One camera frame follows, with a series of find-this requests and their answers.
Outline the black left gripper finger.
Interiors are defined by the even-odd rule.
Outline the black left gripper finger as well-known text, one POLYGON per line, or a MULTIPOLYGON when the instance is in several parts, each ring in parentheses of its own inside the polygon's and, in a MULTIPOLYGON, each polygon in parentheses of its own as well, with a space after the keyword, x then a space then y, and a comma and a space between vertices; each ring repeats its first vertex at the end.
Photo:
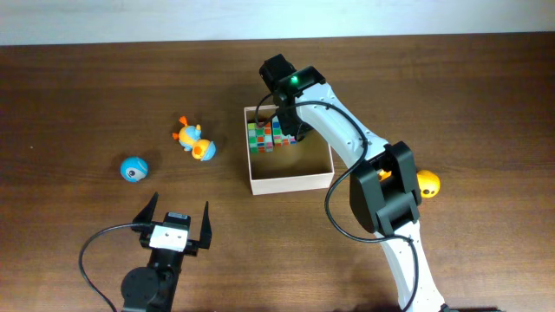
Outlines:
POLYGON ((212 226, 209 218, 209 202, 206 201, 199 233, 199 248, 209 250, 212 241, 212 226))
POLYGON ((151 232, 154 223, 153 223, 153 214, 157 205, 157 201, 159 198, 159 193, 155 193, 147 205, 134 217, 133 224, 134 226, 131 227, 132 231, 134 232, 151 232))

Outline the rubiks cube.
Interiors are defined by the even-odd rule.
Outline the rubiks cube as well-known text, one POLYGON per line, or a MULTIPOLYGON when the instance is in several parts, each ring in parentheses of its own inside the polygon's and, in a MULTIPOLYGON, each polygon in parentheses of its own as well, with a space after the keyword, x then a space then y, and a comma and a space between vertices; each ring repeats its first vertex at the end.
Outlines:
POLYGON ((259 127, 256 123, 247 124, 248 147, 250 153, 270 153, 274 149, 270 124, 259 127))
POLYGON ((296 138, 293 135, 284 134, 282 127, 277 119, 271 123, 273 144, 275 146, 288 146, 295 145, 297 143, 296 138))

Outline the beige cardboard box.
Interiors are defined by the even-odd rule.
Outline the beige cardboard box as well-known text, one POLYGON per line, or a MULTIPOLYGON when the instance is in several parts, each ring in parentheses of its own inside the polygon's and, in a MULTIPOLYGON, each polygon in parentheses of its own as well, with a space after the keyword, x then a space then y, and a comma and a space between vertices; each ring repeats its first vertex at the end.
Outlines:
POLYGON ((315 131, 297 144, 246 155, 254 195, 326 189, 335 174, 331 147, 315 131))

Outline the orange and blue duck toy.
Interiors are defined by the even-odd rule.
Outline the orange and blue duck toy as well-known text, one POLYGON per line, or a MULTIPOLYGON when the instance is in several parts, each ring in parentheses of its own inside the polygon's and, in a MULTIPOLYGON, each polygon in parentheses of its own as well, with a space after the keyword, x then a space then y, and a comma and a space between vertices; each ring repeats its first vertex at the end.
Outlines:
POLYGON ((186 116, 180 116, 179 123, 182 128, 177 133, 172 133, 173 139, 178 141, 183 150, 190 153, 194 159, 211 160, 216 153, 216 146, 213 141, 201 138, 201 125, 189 125, 186 116))

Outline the orange pig toy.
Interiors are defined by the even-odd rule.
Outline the orange pig toy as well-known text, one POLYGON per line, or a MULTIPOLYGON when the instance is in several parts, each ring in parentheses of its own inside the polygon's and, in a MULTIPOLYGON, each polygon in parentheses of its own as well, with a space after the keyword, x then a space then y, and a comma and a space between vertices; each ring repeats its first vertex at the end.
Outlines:
MULTIPOLYGON (((382 189, 402 185, 396 180, 396 177, 391 171, 379 170, 378 178, 382 189)), ((417 185, 412 184, 408 189, 412 192, 418 191, 422 198, 432 198, 436 196, 441 188, 439 177, 429 170, 417 169, 416 182, 417 185)))

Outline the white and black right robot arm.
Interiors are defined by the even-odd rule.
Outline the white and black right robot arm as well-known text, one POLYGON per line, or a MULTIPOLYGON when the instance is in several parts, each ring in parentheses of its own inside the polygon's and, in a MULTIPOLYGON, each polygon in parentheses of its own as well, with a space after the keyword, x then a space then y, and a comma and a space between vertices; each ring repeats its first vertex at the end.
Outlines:
POLYGON ((314 67, 297 70, 278 54, 264 61, 259 74, 285 134, 298 137, 316 131, 346 165, 327 193, 349 181, 350 209, 371 236, 347 237, 381 245, 402 310, 447 311, 421 244, 419 212, 423 199, 439 193, 439 177, 417 169, 406 143, 390 144, 365 127, 314 67))

